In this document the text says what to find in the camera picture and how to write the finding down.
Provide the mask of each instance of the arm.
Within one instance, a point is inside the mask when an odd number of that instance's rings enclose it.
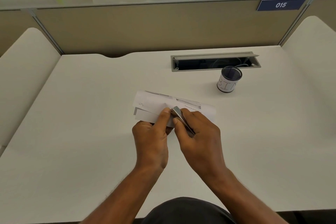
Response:
[[[166,125],[170,109],[151,125],[139,121],[132,129],[137,161],[131,173],[81,224],[132,223],[168,162]]]
[[[173,119],[181,150],[205,184],[239,224],[286,224],[277,213],[253,195],[226,167],[220,129],[200,112],[182,109],[183,116],[195,131],[189,137],[183,124]]]

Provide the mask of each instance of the person's left hand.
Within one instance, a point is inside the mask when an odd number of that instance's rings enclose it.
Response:
[[[137,161],[136,166],[154,168],[163,171],[168,162],[167,135],[173,128],[167,128],[170,109],[165,108],[157,122],[152,125],[139,121],[132,129]]]

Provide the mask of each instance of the person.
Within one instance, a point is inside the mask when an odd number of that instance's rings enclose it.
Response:
[[[237,223],[285,224],[277,213],[242,185],[225,165],[220,129],[200,112],[182,109],[195,131],[190,137],[178,119],[175,133],[190,167],[229,210],[195,198],[177,198],[154,208],[142,224],[159,223]],[[157,122],[139,121],[132,129],[137,161],[130,174],[115,188],[82,224],[132,223],[148,193],[168,162],[166,125],[170,109],[160,113]]]

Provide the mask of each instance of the number 015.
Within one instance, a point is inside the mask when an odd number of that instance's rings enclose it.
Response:
[[[277,3],[275,7],[276,7],[276,8],[279,8],[279,7],[285,7],[286,4],[287,4],[287,2],[285,2],[285,3]]]

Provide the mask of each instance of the person's right hand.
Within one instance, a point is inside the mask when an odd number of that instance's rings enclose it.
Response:
[[[225,166],[220,129],[200,112],[190,112],[181,109],[184,118],[194,130],[195,136],[191,138],[181,121],[174,118],[175,134],[191,168],[208,183],[225,175]]]

